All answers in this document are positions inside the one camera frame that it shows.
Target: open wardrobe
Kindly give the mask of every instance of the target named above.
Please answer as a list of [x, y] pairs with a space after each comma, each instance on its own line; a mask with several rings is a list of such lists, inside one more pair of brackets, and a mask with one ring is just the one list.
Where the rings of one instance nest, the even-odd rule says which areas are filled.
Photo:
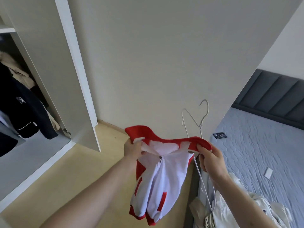
[[0, 212], [75, 143], [100, 151], [67, 0], [0, 0]]

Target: person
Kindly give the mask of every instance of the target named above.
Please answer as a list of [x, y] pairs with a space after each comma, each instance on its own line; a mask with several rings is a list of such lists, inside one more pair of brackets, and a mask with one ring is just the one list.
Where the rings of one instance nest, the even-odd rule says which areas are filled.
[[[222, 152], [212, 145], [209, 151], [200, 145], [200, 166], [207, 172], [214, 187], [225, 199], [239, 227], [276, 228], [270, 218], [230, 178]], [[76, 195], [48, 218], [40, 228], [93, 228], [127, 177], [136, 168], [136, 160], [144, 155], [141, 141], [135, 144], [128, 139], [124, 145], [124, 157], [103, 176]]]

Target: person's left hand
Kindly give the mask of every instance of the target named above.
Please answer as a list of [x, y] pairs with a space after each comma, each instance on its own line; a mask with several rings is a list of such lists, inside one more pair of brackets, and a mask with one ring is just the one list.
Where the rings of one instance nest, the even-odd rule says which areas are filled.
[[135, 142], [134, 144], [131, 143], [131, 139], [129, 138], [126, 143], [125, 143], [125, 147], [124, 147], [124, 156], [125, 157], [130, 157], [133, 160], [138, 159], [140, 156], [142, 156], [142, 154], [144, 153], [144, 151], [141, 151], [141, 144], [142, 141], [138, 141]]

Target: gray mattress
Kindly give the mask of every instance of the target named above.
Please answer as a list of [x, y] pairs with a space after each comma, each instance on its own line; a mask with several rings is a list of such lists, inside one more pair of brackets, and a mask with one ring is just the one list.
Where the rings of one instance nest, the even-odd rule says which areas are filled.
[[[230, 108], [218, 132], [227, 138], [212, 136], [211, 142], [223, 151], [228, 171], [249, 191], [287, 206], [291, 227], [304, 227], [304, 131]], [[270, 180], [264, 177], [267, 167], [273, 170]], [[201, 192], [199, 198], [206, 202]]]

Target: wardrobe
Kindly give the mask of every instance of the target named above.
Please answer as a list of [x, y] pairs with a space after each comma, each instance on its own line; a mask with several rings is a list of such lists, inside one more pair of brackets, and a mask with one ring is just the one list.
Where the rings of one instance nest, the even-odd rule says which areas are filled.
[[0, 157], [1, 212], [74, 144], [100, 147], [67, 0], [0, 0], [0, 51], [33, 79], [34, 94], [60, 126], [56, 137], [38, 131]]

